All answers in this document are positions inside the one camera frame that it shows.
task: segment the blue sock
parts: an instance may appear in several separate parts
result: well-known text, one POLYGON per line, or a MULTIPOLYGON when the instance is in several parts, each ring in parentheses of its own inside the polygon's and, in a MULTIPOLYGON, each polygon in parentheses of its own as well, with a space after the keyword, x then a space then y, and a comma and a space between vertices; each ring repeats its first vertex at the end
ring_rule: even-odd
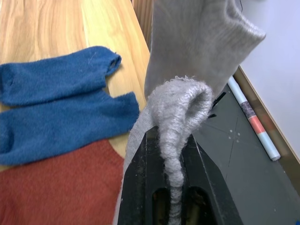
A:
POLYGON ((0 101, 34 105, 101 89, 121 57, 101 46, 70 55, 0 65, 0 101))
POLYGON ((102 90, 0 113, 0 165, 61 155, 129 131, 139 114, 134 93, 102 90))

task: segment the gray sock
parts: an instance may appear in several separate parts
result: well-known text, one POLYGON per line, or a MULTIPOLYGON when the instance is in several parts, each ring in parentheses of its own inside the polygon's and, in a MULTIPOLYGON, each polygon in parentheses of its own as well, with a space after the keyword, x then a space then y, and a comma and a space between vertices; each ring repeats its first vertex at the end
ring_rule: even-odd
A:
MULTIPOLYGON (((181 192, 184 181, 179 161, 181 150, 187 138, 208 117, 211 104, 212 91, 206 84, 188 78, 177 78, 153 91, 147 106, 130 131, 124 174, 144 134, 154 126, 159 128, 161 157, 165 160, 165 173, 171 186, 170 225, 180 224, 181 221, 181 192)), ((120 198, 121 193, 113 224, 117 224, 120 198)))
POLYGON ((234 0, 155 0, 145 96, 187 75, 204 81, 217 97, 264 38, 234 0))

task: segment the red fabric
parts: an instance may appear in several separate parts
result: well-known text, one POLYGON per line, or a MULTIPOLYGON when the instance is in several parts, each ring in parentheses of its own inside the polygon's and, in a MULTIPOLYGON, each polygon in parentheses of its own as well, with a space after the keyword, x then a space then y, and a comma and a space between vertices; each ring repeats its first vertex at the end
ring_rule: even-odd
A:
POLYGON ((1 225, 107 225, 124 160, 107 140, 0 172, 1 225))

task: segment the sock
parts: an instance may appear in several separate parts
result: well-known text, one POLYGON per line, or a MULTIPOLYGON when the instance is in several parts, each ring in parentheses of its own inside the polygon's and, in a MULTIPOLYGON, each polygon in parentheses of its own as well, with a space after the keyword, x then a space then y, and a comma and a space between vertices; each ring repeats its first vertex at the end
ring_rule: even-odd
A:
POLYGON ((27 63, 0 65, 0 101, 34 105, 105 87, 121 57, 101 46, 27 63))
POLYGON ((124 160, 108 140, 0 172, 0 225, 108 225, 124 160))
POLYGON ((187 75, 205 82, 216 98, 264 38, 234 0, 155 0, 145 96, 187 75))
MULTIPOLYGON (((188 78, 176 78, 153 91, 130 131, 123 175, 144 134, 154 126, 159 128, 161 157, 165 160, 165 173, 171 186, 169 224, 179 224, 181 221, 181 194, 184 181, 179 161, 181 150, 187 138, 208 117, 211 104, 212 91, 206 84, 188 78)), ((114 225, 118 222, 121 192, 116 205, 114 225)))
POLYGON ((134 93, 112 98, 104 91, 0 114, 0 165, 61 155, 128 132, 139 114, 134 93))

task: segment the orange stripe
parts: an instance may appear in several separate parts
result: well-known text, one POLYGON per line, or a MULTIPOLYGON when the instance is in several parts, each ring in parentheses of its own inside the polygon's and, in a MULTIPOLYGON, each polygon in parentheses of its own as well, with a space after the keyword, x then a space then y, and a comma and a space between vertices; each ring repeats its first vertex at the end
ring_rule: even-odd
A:
POLYGON ((248 120, 256 134, 266 132, 257 116, 252 116, 248 120))

